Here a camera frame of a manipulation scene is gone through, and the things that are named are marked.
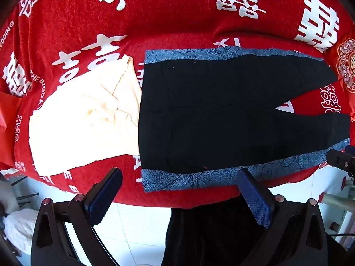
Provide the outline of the black pants with blue trim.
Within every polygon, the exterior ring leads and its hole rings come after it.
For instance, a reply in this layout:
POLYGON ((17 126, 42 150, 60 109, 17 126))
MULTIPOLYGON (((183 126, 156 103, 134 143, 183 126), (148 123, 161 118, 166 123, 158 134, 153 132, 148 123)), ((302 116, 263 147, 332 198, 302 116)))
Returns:
POLYGON ((281 49, 147 51, 138 138, 146 192, 231 186, 245 168, 269 181, 321 164, 350 142, 340 110, 292 100, 336 77, 320 58, 281 49))

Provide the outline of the white fluffy cloth on floor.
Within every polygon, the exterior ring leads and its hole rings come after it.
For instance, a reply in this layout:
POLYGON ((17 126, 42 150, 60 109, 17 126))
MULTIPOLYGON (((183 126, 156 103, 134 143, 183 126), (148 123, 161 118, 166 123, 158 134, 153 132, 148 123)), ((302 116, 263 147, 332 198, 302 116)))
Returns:
POLYGON ((26 255, 31 254, 32 239, 39 212, 24 208, 4 218, 4 232, 8 240, 26 255))

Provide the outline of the person's black trousers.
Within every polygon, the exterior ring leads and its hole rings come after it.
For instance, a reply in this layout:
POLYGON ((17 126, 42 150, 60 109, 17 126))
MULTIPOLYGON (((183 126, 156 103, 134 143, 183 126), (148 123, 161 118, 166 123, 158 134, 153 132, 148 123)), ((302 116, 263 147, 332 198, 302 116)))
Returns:
POLYGON ((318 204, 267 203, 265 222, 242 196, 172 209, 162 265, 352 265, 351 256, 326 234, 318 204))

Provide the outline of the red embroidered cushion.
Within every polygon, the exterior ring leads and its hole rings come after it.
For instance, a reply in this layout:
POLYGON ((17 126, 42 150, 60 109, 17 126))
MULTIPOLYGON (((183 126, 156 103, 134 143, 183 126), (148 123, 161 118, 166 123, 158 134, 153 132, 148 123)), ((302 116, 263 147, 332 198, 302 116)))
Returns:
POLYGON ((351 121, 354 122, 354 37, 346 35, 327 49, 324 59, 335 72, 350 106, 351 121))

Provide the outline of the folded white garment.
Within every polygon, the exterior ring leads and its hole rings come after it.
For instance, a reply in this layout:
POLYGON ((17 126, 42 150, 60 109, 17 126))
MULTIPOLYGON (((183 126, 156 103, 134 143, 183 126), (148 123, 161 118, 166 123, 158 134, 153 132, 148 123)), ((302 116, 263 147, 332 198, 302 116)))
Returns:
POLYGON ((29 120, 40 176, 107 158, 137 156, 141 88, 132 57, 99 64, 60 85, 29 120))

